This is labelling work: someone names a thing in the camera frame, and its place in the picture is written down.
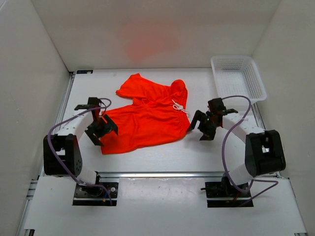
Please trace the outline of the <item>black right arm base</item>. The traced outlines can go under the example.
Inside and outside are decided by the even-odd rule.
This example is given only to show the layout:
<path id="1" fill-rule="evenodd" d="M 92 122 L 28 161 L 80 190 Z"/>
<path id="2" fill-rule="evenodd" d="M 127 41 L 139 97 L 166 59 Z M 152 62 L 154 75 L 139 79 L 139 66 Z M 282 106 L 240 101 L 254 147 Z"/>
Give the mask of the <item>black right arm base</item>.
<path id="1" fill-rule="evenodd" d="M 241 208 L 253 207 L 250 188 L 253 181 L 238 185 L 242 190 L 240 192 L 230 182 L 227 177 L 222 177 L 220 181 L 208 181 L 200 188 L 206 193 L 208 208 Z"/>

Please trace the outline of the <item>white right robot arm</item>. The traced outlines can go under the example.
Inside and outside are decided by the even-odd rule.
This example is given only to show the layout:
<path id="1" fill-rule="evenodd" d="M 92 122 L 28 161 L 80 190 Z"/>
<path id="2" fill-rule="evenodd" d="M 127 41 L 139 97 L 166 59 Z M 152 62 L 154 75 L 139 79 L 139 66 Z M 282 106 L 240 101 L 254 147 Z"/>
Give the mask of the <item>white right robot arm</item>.
<path id="1" fill-rule="evenodd" d="M 242 184 L 251 184 L 257 177 L 283 171 L 286 161 L 281 137 L 276 130 L 265 130 L 252 125 L 246 116 L 235 109 L 228 109 L 222 98 L 208 101 L 208 111 L 197 110 L 187 131 L 197 128 L 202 141 L 212 141 L 217 128 L 224 128 L 227 133 L 221 146 L 221 159 L 224 175 L 221 179 L 221 191 L 226 196 L 233 196 Z M 245 144 L 244 163 L 230 171 L 226 165 L 225 145 L 230 134 L 234 134 Z"/>

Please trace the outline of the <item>orange shorts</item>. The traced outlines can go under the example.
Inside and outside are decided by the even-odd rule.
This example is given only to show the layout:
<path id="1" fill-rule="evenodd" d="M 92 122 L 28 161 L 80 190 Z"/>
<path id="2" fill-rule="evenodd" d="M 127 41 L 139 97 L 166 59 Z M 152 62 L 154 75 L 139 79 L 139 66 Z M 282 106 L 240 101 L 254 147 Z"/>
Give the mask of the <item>orange shorts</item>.
<path id="1" fill-rule="evenodd" d="M 183 80 L 161 85 L 131 75 L 116 91 L 132 104 L 106 111 L 117 125 L 118 132 L 101 138 L 101 153 L 121 154 L 138 148 L 178 141 L 190 125 L 186 104 L 188 90 Z"/>

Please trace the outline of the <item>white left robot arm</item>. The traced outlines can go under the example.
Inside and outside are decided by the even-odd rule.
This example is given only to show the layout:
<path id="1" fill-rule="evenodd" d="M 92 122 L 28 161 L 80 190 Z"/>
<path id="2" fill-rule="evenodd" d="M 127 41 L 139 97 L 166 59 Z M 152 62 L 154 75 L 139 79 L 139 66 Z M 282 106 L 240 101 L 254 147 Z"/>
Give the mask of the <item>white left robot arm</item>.
<path id="1" fill-rule="evenodd" d="M 48 176 L 71 177 L 77 184 L 86 186 L 93 197 L 103 192 L 97 171 L 84 166 L 79 140 L 86 134 L 95 146 L 102 147 L 101 138 L 118 126 L 106 114 L 112 104 L 108 98 L 89 97 L 87 104 L 79 104 L 73 115 L 53 126 L 43 139 L 44 173 Z"/>

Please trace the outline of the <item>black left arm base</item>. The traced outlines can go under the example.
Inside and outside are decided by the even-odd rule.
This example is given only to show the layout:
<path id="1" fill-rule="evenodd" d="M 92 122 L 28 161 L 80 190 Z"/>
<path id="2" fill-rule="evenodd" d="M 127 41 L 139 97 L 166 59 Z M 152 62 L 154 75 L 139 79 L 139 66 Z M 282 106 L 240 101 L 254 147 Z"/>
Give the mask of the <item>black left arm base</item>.
<path id="1" fill-rule="evenodd" d="M 73 206 L 115 207 L 118 201 L 119 180 L 117 178 L 97 177 L 102 187 L 90 187 L 76 184 L 73 194 Z"/>

